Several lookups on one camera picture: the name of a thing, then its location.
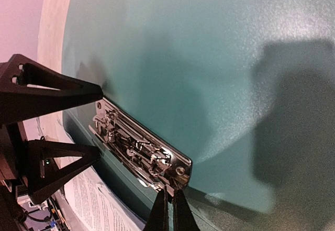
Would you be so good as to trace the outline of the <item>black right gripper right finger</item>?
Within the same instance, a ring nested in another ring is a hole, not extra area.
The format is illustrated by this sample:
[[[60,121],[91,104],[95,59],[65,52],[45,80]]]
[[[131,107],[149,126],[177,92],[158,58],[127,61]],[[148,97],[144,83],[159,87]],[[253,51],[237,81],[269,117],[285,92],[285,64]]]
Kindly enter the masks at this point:
[[[175,191],[172,204],[174,231],[200,231],[182,190]]]

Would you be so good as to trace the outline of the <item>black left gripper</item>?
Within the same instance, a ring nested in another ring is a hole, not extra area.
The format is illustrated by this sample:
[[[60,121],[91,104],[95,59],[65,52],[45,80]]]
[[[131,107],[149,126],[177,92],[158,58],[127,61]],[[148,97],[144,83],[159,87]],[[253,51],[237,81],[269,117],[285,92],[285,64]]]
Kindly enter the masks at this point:
[[[28,141],[20,121],[89,104],[102,97],[99,85],[59,74],[22,54],[14,54],[1,63],[2,221],[26,220],[17,203],[20,190],[34,204],[40,204],[101,157],[95,146]],[[79,159],[60,169],[41,172],[45,160],[62,157]]]

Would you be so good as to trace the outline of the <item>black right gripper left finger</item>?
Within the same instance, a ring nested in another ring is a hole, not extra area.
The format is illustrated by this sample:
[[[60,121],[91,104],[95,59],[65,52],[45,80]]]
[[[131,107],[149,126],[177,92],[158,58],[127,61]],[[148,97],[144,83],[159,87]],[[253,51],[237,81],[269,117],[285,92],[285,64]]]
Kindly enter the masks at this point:
[[[143,231],[168,231],[169,212],[168,212],[168,192],[166,187],[161,189],[154,201],[149,218]]]

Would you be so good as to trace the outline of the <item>green file folder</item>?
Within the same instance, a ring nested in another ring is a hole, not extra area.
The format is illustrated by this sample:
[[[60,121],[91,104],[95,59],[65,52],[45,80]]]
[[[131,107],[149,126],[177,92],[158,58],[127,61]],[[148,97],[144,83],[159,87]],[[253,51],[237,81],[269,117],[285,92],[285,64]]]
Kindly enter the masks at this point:
[[[201,230],[334,230],[334,0],[70,0],[62,71],[192,159]]]

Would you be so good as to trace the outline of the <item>metal folder clip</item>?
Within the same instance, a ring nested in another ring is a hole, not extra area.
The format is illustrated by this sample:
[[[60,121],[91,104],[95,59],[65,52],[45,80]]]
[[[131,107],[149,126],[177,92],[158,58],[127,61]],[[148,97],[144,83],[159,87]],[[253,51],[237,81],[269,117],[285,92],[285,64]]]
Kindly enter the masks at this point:
[[[143,186],[156,191],[166,188],[170,196],[187,187],[192,171],[189,157],[106,98],[95,108],[90,131]]]

